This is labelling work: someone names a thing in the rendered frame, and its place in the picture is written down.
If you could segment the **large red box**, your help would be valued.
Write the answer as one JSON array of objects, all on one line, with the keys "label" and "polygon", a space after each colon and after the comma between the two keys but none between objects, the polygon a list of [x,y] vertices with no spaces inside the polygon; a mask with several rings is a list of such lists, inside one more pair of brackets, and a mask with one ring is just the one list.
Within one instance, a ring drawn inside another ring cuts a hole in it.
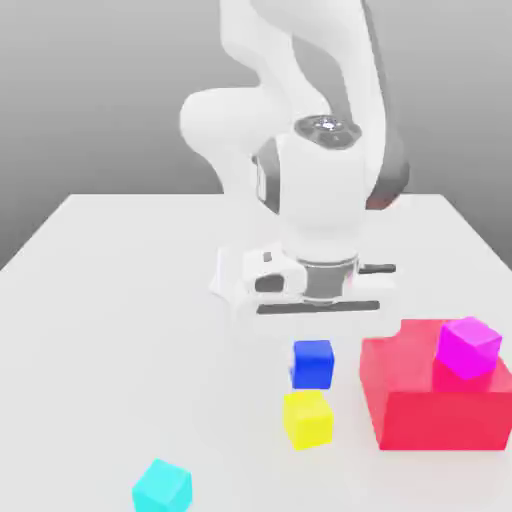
[{"label": "large red box", "polygon": [[512,431],[512,371],[469,380],[435,359],[450,320],[405,319],[393,336],[362,342],[359,375],[382,450],[502,450]]}]

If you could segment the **small yellow cube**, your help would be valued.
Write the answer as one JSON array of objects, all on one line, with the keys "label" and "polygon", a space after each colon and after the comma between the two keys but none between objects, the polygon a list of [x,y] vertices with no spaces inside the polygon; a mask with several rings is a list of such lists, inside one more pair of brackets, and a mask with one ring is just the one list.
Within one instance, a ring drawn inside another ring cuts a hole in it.
[{"label": "small yellow cube", "polygon": [[283,425],[295,450],[329,444],[334,414],[320,390],[299,390],[283,400]]}]

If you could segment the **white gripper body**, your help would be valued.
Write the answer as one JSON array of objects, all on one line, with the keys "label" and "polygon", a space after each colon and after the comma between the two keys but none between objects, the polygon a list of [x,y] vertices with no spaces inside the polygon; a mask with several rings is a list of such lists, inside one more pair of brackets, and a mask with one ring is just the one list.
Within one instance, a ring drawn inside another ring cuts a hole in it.
[{"label": "white gripper body", "polygon": [[397,332],[393,300],[372,299],[331,304],[249,303],[236,311],[241,335],[389,335]]}]

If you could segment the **small cyan cube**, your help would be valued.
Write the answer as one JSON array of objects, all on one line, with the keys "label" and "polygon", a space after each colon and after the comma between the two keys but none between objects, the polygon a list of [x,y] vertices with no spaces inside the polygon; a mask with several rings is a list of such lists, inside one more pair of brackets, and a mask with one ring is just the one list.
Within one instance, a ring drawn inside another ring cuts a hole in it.
[{"label": "small cyan cube", "polygon": [[155,459],[132,488],[135,512],[187,512],[192,504],[192,475]]}]

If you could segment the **small magenta cube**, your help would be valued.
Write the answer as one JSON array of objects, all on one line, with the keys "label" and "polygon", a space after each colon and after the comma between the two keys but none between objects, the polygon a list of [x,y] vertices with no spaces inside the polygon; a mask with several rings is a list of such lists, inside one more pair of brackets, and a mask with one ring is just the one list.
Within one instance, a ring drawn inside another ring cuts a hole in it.
[{"label": "small magenta cube", "polygon": [[450,320],[441,326],[435,359],[464,380],[496,367],[502,335],[476,317]]}]

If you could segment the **small blue cube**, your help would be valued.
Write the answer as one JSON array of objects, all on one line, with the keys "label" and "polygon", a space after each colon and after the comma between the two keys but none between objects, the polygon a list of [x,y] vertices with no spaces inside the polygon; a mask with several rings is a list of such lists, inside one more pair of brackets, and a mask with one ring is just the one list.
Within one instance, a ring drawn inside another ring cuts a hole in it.
[{"label": "small blue cube", "polygon": [[295,341],[290,368],[292,388],[328,390],[332,383],[334,363],[334,352],[329,340]]}]

